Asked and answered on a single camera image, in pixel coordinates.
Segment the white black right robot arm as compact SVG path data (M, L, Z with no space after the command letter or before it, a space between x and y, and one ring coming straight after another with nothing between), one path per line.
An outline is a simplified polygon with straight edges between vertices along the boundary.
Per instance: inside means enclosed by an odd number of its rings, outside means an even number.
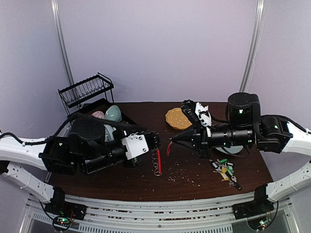
M212 148L253 145L259 151L311 154L311 132L290 118L281 115L262 115L256 94L238 92L227 99L225 120L212 116L208 107L185 100L181 106L192 126L171 138L172 143L185 146L210 158ZM235 219L264 214L274 209L274 203L311 183L311 163L307 162L290 175L263 184L255 189L252 201L232 206Z

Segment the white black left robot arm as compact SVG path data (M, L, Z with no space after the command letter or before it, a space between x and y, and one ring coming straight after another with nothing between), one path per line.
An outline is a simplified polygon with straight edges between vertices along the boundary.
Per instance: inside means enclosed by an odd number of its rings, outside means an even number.
M74 113L63 123L65 136L57 130L40 139L21 139L11 132L0 135L0 173L27 190L44 204L46 214L69 220L83 220L86 206L66 201L65 191L46 184L23 168L30 165L49 173L86 175L117 164L134 168L140 157L158 152L160 137L136 124L115 122L92 115Z

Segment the red handled key ring holder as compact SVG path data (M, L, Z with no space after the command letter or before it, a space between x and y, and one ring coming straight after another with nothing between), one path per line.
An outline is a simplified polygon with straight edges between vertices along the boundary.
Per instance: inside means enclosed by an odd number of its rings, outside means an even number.
M152 150L152 164L154 166L154 175L162 175L161 154L159 149Z

